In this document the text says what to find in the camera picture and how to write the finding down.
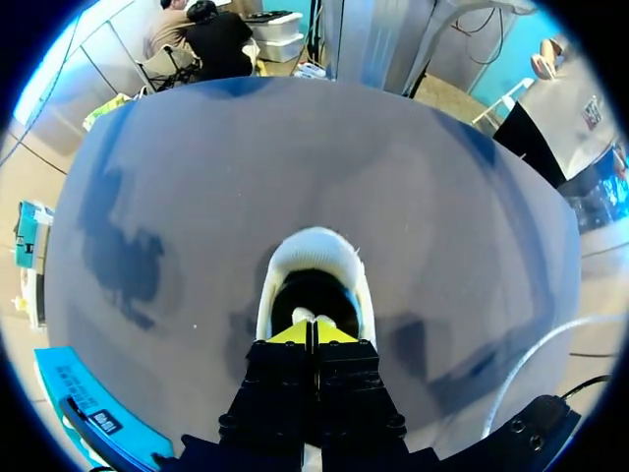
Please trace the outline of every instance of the black shirt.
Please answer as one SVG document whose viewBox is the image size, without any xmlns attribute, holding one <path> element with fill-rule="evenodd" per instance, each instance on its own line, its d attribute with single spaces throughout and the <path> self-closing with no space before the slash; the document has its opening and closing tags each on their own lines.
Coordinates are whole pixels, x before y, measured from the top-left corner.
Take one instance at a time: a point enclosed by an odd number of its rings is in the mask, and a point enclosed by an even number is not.
<svg viewBox="0 0 629 472">
<path fill-rule="evenodd" d="M 231 12 L 189 27 L 186 40 L 201 59 L 200 79 L 249 76 L 252 62 L 242 49 L 252 35 L 245 22 Z"/>
</svg>

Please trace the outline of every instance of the white sneaker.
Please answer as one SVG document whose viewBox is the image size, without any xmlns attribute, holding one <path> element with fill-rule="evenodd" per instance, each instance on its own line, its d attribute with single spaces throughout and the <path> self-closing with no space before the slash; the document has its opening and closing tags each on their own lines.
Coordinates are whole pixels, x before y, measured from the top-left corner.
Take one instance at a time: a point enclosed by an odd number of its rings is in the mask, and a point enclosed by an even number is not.
<svg viewBox="0 0 629 472">
<path fill-rule="evenodd" d="M 322 320 L 375 347 L 372 296 L 357 251 L 322 227 L 298 231 L 275 250 L 257 310 L 256 338 Z"/>
</svg>

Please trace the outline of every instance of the dark hair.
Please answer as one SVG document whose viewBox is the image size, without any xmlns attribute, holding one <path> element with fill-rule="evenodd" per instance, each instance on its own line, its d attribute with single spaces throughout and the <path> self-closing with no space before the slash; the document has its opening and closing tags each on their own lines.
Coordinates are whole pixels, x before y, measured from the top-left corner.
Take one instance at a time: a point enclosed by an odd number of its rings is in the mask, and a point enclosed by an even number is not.
<svg viewBox="0 0 629 472">
<path fill-rule="evenodd" d="M 211 0 L 199 0 L 188 9 L 188 20 L 193 23 L 204 23 L 218 15 L 216 5 Z"/>
</svg>

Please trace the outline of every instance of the black mount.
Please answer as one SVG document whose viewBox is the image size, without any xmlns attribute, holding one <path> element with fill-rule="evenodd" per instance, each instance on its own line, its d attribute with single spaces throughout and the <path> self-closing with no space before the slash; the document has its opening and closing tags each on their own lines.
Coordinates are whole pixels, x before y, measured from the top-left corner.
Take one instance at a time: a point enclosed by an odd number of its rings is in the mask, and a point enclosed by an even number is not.
<svg viewBox="0 0 629 472">
<path fill-rule="evenodd" d="M 160 470 L 301 471 L 309 443 L 321 448 L 325 472 L 538 471 L 563 448 L 580 418 L 561 398 L 544 395 L 486 439 L 445 460 L 431 448 L 411 453 L 404 443 L 404 416 L 380 378 L 371 343 L 321 344 L 315 326 L 308 324 L 307 331 L 305 344 L 256 341 L 243 383 L 219 418 L 220 443 L 184 435 L 180 458 L 155 457 Z M 71 399 L 61 406 L 73 424 L 81 420 Z M 85 427 L 75 425 L 80 433 Z M 116 470 L 145 470 L 127 464 L 120 451 L 97 438 L 92 441 L 92 433 L 82 436 Z"/>
</svg>

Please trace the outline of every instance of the gray fabric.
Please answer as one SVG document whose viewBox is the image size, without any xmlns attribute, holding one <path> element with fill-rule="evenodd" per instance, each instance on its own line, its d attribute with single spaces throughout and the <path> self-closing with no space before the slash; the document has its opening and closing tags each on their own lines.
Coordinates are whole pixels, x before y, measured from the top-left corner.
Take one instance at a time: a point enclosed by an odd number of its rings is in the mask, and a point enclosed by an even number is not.
<svg viewBox="0 0 629 472">
<path fill-rule="evenodd" d="M 411 448 L 476 442 L 508 371 L 577 308 L 576 220 L 536 172 L 443 113 L 349 84 L 232 79 L 125 105 L 87 134 L 56 209 L 51 344 L 176 446 L 218 439 L 270 254 L 300 228 L 360 248 Z M 569 342 L 531 360 L 498 423 L 554 392 Z"/>
<path fill-rule="evenodd" d="M 605 153 L 618 130 L 585 55 L 562 35 L 553 41 L 563 49 L 556 78 L 537 80 L 519 101 L 542 132 L 564 176 L 571 179 Z M 594 96 L 599 99 L 602 121 L 590 131 L 582 113 Z"/>
</svg>

